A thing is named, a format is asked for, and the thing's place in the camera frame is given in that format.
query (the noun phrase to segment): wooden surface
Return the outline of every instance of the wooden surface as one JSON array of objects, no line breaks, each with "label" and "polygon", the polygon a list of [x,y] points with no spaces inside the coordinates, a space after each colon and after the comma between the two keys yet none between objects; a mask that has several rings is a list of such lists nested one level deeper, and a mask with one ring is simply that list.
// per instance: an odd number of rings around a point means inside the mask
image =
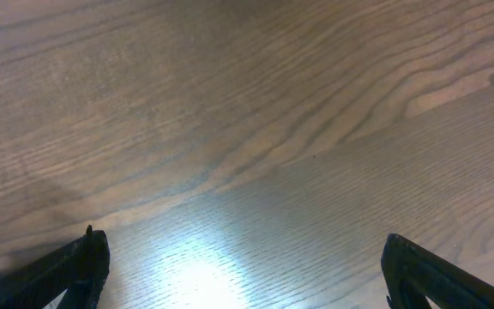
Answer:
[{"label": "wooden surface", "polygon": [[0,0],[0,274],[87,224],[103,308],[384,307],[391,232],[494,283],[494,1]]}]

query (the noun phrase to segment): wood grain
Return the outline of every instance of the wood grain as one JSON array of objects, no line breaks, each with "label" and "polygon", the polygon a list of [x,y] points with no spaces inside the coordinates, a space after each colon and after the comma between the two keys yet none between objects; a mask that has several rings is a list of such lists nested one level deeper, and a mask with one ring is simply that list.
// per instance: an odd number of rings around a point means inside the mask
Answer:
[{"label": "wood grain", "polygon": [[387,308],[388,233],[494,284],[494,87],[110,232],[105,305]]}]

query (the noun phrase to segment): black plastic part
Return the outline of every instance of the black plastic part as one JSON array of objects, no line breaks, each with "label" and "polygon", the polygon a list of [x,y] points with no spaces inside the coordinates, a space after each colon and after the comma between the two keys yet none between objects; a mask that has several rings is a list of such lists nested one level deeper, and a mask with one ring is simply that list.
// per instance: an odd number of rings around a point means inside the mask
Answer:
[{"label": "black plastic part", "polygon": [[398,234],[390,234],[381,258],[392,309],[494,308],[494,287]]},{"label": "black plastic part", "polygon": [[110,273],[103,231],[84,236],[0,280],[0,308],[43,308],[67,289],[59,309],[96,308]]}]

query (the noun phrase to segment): wooden table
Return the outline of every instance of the wooden table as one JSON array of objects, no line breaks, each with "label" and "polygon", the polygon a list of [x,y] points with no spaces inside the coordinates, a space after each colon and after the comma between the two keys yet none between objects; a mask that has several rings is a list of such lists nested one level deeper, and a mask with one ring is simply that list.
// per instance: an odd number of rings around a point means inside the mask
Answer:
[{"label": "wooden table", "polygon": [[0,0],[0,275],[107,231],[101,308],[494,284],[494,1]]}]

